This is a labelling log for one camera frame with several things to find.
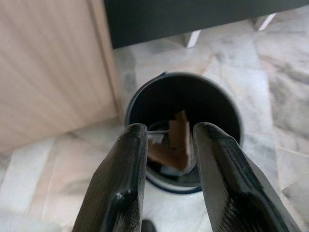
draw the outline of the floor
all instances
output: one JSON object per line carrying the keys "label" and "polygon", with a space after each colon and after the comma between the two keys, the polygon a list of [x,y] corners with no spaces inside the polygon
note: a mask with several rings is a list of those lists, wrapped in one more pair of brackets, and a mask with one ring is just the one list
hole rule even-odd
{"label": "floor", "polygon": [[[200,74],[226,90],[244,125],[243,150],[265,173],[302,231],[309,232],[309,6],[279,13],[256,32],[245,20],[114,51],[123,102],[164,71]],[[0,156],[0,228],[69,232],[94,170],[123,130],[117,119]],[[145,184],[143,217],[158,232],[211,232],[201,193]]]}

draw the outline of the black trash can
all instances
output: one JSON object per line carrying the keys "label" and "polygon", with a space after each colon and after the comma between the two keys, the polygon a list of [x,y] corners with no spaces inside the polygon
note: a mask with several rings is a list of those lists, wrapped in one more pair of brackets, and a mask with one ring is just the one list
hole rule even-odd
{"label": "black trash can", "polygon": [[[143,85],[126,112],[126,126],[143,123],[148,130],[167,130],[169,120],[185,110],[190,130],[210,122],[242,143],[242,123],[232,99],[215,83],[192,73],[163,73]],[[180,177],[160,173],[160,165],[147,162],[146,179],[160,189],[177,194],[201,191],[197,167]]]}

